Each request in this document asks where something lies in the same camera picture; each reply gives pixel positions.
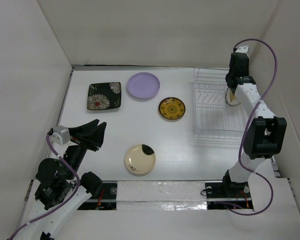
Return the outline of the cream plate black spot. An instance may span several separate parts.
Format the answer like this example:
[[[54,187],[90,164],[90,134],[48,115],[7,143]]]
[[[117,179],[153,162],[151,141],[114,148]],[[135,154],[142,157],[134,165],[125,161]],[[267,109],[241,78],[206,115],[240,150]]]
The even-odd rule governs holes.
[[[126,169],[135,176],[147,175],[155,167],[155,151],[146,144],[134,145],[126,151],[124,164]]]

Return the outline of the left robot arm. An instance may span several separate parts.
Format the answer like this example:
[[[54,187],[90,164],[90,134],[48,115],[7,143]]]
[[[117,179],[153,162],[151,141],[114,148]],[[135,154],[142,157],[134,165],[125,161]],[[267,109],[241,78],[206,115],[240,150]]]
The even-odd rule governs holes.
[[[98,151],[104,142],[106,122],[95,119],[77,127],[55,126],[46,142],[55,158],[43,159],[35,175],[39,186],[29,219],[10,236],[11,240],[54,240],[61,227],[88,199],[97,198],[103,181],[78,169],[87,151]]]

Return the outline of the bamboo pattern square plate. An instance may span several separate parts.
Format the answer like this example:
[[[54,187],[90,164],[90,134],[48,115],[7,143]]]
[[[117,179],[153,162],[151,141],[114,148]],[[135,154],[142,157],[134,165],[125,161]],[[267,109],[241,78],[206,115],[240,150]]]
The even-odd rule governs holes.
[[[227,95],[227,100],[230,103],[237,99],[230,88],[227,89],[227,94],[226,95]]]

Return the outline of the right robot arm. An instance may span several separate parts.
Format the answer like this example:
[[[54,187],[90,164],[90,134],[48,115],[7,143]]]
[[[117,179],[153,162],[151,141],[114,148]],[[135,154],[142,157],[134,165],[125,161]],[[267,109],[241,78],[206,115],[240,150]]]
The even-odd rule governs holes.
[[[250,175],[261,163],[281,151],[287,121],[277,117],[260,96],[255,80],[249,75],[247,53],[236,50],[231,54],[225,80],[248,114],[238,161],[227,170],[221,184],[222,193],[232,198],[248,186]]]

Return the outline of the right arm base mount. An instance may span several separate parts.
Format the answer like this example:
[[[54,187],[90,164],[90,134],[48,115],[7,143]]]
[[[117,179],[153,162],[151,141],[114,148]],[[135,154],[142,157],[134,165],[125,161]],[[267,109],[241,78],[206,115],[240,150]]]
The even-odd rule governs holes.
[[[206,181],[200,194],[206,197],[208,210],[254,209],[247,182],[226,188],[221,180]]]

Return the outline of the white plate red characters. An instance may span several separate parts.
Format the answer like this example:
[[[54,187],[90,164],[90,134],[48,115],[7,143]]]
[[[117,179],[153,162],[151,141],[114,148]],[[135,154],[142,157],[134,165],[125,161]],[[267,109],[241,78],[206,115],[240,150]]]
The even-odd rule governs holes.
[[[241,104],[241,102],[237,98],[231,99],[229,97],[226,97],[225,102],[227,105],[229,105],[231,107],[238,106]]]

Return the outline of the black floral square plate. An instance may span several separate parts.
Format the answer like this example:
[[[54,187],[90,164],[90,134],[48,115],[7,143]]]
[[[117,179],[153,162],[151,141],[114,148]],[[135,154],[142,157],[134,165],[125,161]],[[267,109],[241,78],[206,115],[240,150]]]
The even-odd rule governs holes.
[[[88,87],[87,110],[101,111],[121,106],[122,85],[120,82],[93,83]]]

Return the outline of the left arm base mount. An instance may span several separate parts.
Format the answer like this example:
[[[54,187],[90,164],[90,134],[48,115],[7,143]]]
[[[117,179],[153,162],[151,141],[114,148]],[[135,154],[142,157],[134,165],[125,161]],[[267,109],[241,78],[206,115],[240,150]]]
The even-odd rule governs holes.
[[[100,192],[78,207],[79,211],[111,211],[117,209],[117,181],[105,181]]]

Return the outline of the yellow brown patterned plate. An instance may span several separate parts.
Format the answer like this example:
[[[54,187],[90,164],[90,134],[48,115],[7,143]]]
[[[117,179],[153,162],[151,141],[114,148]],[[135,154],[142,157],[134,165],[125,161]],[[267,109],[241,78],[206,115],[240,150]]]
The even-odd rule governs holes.
[[[177,121],[186,113],[186,105],[177,97],[166,97],[158,105],[159,114],[169,121]]]

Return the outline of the lavender round plate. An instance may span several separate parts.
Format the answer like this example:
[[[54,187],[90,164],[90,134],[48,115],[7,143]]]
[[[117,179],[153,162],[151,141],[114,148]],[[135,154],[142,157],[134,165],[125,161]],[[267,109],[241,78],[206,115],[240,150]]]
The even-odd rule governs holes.
[[[129,78],[126,84],[128,92],[138,99],[154,97],[160,90],[161,83],[157,76],[149,72],[139,72]]]

